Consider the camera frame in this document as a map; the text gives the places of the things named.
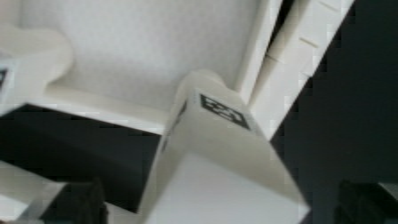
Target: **white wall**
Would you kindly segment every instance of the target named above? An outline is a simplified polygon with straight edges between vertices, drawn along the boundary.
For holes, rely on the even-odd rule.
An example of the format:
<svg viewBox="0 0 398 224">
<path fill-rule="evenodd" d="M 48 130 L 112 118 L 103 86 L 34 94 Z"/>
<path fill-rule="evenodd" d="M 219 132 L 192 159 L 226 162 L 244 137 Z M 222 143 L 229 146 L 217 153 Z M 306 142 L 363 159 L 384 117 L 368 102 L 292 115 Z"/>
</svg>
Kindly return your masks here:
<svg viewBox="0 0 398 224">
<path fill-rule="evenodd" d="M 20 0 L 0 0 L 0 23 L 20 25 Z"/>
</svg>

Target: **black label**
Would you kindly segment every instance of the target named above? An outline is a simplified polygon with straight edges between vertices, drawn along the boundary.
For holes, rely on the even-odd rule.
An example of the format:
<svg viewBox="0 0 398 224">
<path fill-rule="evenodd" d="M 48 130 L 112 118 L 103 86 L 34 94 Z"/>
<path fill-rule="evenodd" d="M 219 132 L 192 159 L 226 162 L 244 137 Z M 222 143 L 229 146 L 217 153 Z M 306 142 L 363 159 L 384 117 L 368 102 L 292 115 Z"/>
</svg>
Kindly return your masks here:
<svg viewBox="0 0 398 224">
<path fill-rule="evenodd" d="M 203 108 L 251 131 L 244 114 L 201 94 Z"/>
</svg>

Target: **white panel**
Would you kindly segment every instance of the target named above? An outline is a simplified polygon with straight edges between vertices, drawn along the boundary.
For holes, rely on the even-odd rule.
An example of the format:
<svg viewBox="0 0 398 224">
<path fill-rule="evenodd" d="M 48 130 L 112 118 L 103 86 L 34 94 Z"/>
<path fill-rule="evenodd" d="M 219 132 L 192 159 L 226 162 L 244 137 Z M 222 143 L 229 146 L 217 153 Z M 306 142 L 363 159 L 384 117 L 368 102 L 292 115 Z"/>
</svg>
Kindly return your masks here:
<svg viewBox="0 0 398 224">
<path fill-rule="evenodd" d="M 0 161 L 0 220 L 20 217 L 46 183 L 45 178 Z"/>
<path fill-rule="evenodd" d="M 23 1 L 23 27 L 59 30 L 77 66 L 59 84 L 169 110 L 192 69 L 222 74 L 229 87 L 260 0 Z"/>
<path fill-rule="evenodd" d="M 269 50 L 251 111 L 270 139 L 313 76 L 354 0 L 297 0 Z"/>
<path fill-rule="evenodd" d="M 4 115 L 41 96 L 48 83 L 71 67 L 73 52 L 57 32 L 25 31 L 0 24 L 0 55 L 0 69 L 7 73 L 0 90 Z"/>
<path fill-rule="evenodd" d="M 164 133 L 169 114 L 162 110 L 64 86 L 52 84 L 43 97 L 29 102 L 137 130 L 160 135 Z"/>
<path fill-rule="evenodd" d="M 213 80 L 197 71 L 180 87 L 139 223 L 297 224 L 301 191 L 240 96 Z"/>
</svg>

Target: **black surface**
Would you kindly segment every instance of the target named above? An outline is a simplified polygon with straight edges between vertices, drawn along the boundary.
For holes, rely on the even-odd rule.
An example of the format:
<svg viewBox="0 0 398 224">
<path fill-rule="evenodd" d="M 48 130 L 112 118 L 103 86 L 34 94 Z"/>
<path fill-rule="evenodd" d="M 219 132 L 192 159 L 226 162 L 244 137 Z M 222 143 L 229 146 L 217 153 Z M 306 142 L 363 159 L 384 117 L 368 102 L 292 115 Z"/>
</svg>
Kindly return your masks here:
<svg viewBox="0 0 398 224">
<path fill-rule="evenodd" d="M 359 224 L 398 223 L 398 200 L 377 183 L 340 185 L 338 220 Z"/>
<path fill-rule="evenodd" d="M 41 217 L 46 224 L 107 224 L 109 211 L 100 181 L 70 183 L 50 203 Z"/>
<path fill-rule="evenodd" d="M 313 213 L 334 223 L 338 184 L 398 181 L 398 1 L 357 0 L 272 139 Z"/>
<path fill-rule="evenodd" d="M 25 106 L 0 118 L 0 160 L 54 180 L 100 177 L 107 201 L 135 211 L 160 136 Z"/>
</svg>

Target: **dark panel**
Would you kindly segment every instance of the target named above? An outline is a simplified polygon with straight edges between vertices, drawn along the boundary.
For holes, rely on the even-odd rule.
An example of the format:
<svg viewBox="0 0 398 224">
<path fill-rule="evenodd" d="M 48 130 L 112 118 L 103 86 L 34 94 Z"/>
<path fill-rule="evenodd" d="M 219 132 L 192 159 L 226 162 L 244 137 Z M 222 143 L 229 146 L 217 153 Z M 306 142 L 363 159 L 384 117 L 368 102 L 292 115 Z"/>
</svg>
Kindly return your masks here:
<svg viewBox="0 0 398 224">
<path fill-rule="evenodd" d="M 331 224 L 338 184 L 398 181 L 398 1 L 357 0 L 272 139 L 313 213 Z"/>
<path fill-rule="evenodd" d="M 25 106 L 0 119 L 0 159 L 54 180 L 100 177 L 107 201 L 135 211 L 160 136 Z"/>
</svg>

